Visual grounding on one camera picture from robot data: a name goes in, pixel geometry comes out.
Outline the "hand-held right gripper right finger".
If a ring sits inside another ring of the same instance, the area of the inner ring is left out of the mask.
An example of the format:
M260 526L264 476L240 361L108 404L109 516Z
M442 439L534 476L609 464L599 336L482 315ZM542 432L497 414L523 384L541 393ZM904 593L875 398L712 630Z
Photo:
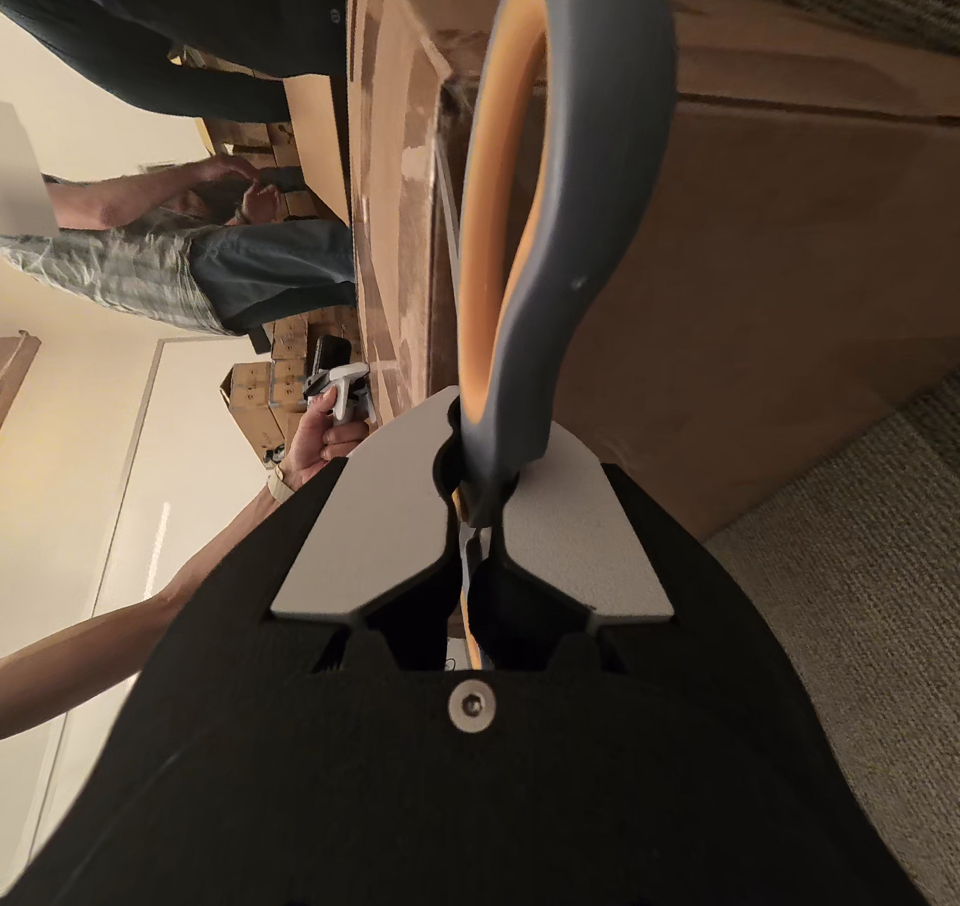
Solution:
M566 636L674 616L599 458L559 424L491 526L467 604L481 652L506 670L546 668Z

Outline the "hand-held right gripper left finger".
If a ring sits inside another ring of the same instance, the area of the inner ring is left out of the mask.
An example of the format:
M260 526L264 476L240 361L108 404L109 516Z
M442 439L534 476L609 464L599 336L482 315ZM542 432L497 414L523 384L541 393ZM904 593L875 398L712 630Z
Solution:
M446 456L459 389L390 421L346 461L270 613L382 634L401 669L443 670L462 588Z

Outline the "grey orange scissors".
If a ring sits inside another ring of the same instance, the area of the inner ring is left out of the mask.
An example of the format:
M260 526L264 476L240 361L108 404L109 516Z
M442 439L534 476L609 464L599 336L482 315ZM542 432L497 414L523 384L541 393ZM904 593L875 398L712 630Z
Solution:
M546 454L571 342L650 204L676 68L667 0L500 0L474 106L456 281L454 501L488 538L522 469ZM649 557L645 494L601 465Z

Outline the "another person's forearm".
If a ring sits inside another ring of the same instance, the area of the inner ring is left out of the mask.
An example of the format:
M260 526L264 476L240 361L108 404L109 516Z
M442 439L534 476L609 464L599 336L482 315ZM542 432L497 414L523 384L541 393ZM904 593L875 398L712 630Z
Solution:
M57 226L121 228L191 190L205 176L201 162L90 183L45 182Z

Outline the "large brown cardboard box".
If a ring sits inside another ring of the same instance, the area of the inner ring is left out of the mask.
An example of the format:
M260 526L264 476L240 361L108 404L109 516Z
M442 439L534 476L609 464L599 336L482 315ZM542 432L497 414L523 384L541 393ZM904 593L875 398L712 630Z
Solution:
M457 380L448 231L499 0L351 0L350 151L383 422ZM653 202L554 419L707 539L958 366L958 56L767 0L669 0Z

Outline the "open cardboard box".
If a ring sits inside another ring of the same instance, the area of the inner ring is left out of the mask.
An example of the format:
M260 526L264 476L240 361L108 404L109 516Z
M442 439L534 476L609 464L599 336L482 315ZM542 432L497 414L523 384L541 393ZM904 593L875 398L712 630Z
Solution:
M352 225L347 80L304 74L283 79L300 168L331 217Z

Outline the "person's left hand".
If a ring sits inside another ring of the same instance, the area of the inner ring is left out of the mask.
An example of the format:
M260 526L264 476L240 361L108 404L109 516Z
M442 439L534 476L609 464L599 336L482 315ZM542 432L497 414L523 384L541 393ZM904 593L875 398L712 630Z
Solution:
M336 386L314 397L299 421L291 444L280 465L284 485L298 492L334 459L346 458L370 434L365 420L335 423Z

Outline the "person's left forearm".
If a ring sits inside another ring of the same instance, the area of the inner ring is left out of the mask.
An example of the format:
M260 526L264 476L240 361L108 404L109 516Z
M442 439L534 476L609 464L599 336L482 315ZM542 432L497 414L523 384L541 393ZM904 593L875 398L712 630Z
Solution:
M41 726L139 673L203 581L279 508L267 484L158 593L1 660L1 738Z

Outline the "stack of small cardboard boxes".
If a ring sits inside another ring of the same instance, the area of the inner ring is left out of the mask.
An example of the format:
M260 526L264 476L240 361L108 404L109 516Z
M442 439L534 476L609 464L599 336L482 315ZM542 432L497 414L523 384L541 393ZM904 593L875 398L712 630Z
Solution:
M280 211L285 220L337 219L306 183L291 121L198 119L196 124L210 155L240 156L258 168L262 179L276 174L294 183L282 192ZM267 323L250 336L253 360L236 363L222 382L227 411L266 466L280 460L306 411L304 385L323 336L346 339L351 344L351 360L359 360L362 349L357 307L302 312Z

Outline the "wooden frame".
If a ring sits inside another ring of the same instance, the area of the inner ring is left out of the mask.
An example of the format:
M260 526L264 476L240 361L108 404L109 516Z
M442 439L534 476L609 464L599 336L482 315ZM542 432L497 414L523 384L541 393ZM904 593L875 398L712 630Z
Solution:
M26 330L1 337L1 424L13 407L41 346L42 341Z

